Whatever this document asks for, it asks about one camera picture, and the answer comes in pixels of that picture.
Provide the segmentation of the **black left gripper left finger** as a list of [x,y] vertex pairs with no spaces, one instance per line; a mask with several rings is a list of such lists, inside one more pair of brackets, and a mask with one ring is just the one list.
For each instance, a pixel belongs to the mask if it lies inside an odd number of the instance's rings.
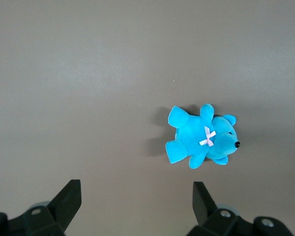
[[81,204],[81,181],[72,179],[46,206],[13,219],[0,212],[0,236],[63,236]]

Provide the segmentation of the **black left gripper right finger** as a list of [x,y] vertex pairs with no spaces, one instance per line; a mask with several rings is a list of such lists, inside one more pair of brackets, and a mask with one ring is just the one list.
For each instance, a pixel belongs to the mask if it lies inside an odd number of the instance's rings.
[[281,221],[259,216],[252,223],[226,208],[218,208],[203,182],[193,183],[192,207],[198,224],[189,236],[290,236]]

